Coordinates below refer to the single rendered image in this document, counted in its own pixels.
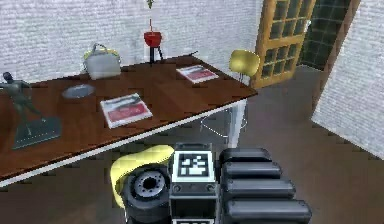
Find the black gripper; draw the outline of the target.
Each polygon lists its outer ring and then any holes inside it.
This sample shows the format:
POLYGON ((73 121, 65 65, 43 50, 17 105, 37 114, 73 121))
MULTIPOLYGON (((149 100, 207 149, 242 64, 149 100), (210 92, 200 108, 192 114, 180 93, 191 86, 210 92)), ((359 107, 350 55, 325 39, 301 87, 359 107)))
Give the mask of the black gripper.
POLYGON ((170 224, 169 186, 165 165, 147 164, 134 169, 121 190, 126 224, 170 224))

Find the yellow chair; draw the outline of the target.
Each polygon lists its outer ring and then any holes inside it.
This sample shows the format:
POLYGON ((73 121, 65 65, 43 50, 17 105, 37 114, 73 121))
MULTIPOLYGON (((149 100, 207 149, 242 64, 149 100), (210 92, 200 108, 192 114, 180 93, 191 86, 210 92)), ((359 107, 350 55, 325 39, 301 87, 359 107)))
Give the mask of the yellow chair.
POLYGON ((143 165, 165 164, 173 153, 174 149, 169 145, 156 145, 138 153, 122 156, 114 161, 110 168, 110 180, 116 204, 124 209, 120 193, 122 182, 128 174, 143 165))
MULTIPOLYGON (((259 64, 260 57, 256 53, 244 49, 236 49, 231 53, 229 69, 230 71, 237 73, 239 75, 239 81, 243 83, 245 76, 249 77, 249 81, 253 76, 255 76, 256 72, 258 71, 259 64)), ((245 128, 248 123, 247 113, 248 112, 244 111, 244 117, 242 118, 242 121, 240 123, 240 130, 245 128)), ((213 132, 217 136, 220 136, 222 138, 228 138, 228 135, 219 133, 218 131, 209 127, 205 123, 205 120, 208 117, 209 116, 206 116, 200 121, 200 129, 205 128, 213 132)))

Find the white and red book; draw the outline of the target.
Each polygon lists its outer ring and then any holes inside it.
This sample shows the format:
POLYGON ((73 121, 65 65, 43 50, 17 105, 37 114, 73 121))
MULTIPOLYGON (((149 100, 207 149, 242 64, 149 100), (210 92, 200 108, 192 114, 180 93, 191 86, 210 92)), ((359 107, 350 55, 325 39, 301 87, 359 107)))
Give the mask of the white and red book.
POLYGON ((100 106, 110 129, 153 116, 138 93, 101 101, 100 106))
POLYGON ((177 72, 193 84, 218 78, 218 75, 202 65, 194 65, 177 69, 177 72))

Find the brown wooden table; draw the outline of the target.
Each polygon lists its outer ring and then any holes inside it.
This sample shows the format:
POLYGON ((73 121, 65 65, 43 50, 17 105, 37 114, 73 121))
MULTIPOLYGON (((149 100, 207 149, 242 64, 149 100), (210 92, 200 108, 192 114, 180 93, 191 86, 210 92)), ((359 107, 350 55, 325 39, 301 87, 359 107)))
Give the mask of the brown wooden table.
POLYGON ((246 99, 256 94, 256 90, 193 56, 126 66, 121 75, 110 79, 91 80, 79 75, 39 82, 33 85, 33 102, 46 115, 60 118, 62 134, 13 150, 18 118, 9 97, 0 92, 0 188, 230 107, 241 114, 246 99), (177 72, 194 65, 204 66, 218 78, 193 84, 177 72), (67 88, 81 84, 93 86, 94 92, 79 99, 62 96, 67 88), (140 95, 153 116, 110 129, 100 102, 132 93, 140 95))

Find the grey round plate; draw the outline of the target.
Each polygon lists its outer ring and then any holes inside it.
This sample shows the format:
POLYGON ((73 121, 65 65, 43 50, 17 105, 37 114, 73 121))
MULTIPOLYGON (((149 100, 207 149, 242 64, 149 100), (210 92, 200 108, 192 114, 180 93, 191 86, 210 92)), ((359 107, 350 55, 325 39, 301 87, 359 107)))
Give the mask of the grey round plate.
POLYGON ((89 84, 71 86, 62 92, 66 99, 79 99, 91 95, 95 88, 89 84))

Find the dark green figure statue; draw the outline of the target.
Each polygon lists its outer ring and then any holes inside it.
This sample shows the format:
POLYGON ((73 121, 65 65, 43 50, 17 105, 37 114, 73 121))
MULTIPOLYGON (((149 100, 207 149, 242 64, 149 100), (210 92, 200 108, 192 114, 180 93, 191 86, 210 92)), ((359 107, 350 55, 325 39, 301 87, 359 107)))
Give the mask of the dark green figure statue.
POLYGON ((0 83, 10 97, 17 114, 21 118, 17 126, 12 149, 49 141, 61 136, 62 125, 58 117, 44 116, 33 104, 32 94, 25 94, 24 89, 32 86, 24 80, 15 80, 10 72, 4 72, 5 83, 0 83))

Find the red pot house plant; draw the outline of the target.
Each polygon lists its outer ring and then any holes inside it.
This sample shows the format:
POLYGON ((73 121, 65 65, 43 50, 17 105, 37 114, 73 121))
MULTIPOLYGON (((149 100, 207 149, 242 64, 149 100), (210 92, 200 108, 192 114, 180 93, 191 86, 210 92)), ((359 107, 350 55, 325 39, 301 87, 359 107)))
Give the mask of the red pot house plant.
POLYGON ((144 33, 144 41, 150 48, 150 64, 155 63, 155 51, 158 51, 160 59, 163 59, 161 51, 162 34, 159 31, 154 31, 152 26, 152 19, 149 19, 150 30, 144 33))

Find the wooden glazed room door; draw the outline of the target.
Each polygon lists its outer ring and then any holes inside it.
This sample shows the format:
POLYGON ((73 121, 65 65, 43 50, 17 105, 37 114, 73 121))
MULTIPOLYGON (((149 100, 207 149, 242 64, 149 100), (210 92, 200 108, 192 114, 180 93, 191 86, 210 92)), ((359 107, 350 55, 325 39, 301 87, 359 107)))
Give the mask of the wooden glazed room door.
POLYGON ((290 79, 297 66, 316 0, 264 0, 255 50, 255 89, 290 79))

